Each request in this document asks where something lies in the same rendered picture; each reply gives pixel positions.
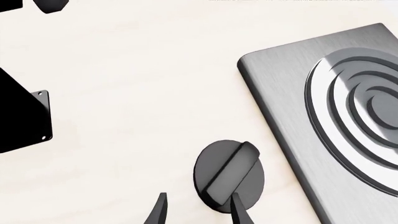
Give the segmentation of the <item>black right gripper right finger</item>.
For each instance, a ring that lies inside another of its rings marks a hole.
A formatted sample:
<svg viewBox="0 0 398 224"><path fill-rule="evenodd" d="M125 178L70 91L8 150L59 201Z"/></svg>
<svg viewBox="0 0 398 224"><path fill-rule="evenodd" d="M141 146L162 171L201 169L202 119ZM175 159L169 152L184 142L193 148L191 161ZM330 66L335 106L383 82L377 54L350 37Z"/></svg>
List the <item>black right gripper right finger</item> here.
<svg viewBox="0 0 398 224"><path fill-rule="evenodd" d="M233 224L252 224L252 220L243 206L238 193L232 194L230 208Z"/></svg>

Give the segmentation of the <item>flat black stove plate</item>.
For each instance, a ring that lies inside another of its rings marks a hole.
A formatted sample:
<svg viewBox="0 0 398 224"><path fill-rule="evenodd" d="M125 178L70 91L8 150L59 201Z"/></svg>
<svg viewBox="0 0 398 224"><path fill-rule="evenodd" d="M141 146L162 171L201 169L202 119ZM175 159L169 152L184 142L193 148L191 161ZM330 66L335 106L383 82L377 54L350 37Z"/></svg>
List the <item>flat black stove plate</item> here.
<svg viewBox="0 0 398 224"><path fill-rule="evenodd" d="M398 38L384 24L237 67L322 224L398 224Z"/></svg>

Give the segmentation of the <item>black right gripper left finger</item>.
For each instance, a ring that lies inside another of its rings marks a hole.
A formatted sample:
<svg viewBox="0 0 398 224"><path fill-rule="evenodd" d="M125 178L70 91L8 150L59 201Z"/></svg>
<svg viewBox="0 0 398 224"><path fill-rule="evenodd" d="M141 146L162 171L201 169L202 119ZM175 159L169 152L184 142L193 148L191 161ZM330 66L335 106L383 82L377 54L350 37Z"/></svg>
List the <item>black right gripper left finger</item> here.
<svg viewBox="0 0 398 224"><path fill-rule="evenodd" d="M162 192L144 224L165 224L167 218L167 194Z"/></svg>

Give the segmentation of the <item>round black stove knob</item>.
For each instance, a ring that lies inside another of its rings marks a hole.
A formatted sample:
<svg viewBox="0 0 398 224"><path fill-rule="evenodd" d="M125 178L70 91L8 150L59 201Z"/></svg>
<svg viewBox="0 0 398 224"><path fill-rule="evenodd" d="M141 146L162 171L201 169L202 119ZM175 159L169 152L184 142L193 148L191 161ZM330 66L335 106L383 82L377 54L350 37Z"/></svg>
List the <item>round black stove knob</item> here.
<svg viewBox="0 0 398 224"><path fill-rule="evenodd" d="M231 196L237 193L249 209L260 199L265 185L260 152L248 141L215 141L199 154L193 183L205 205L220 213L230 213Z"/></svg>

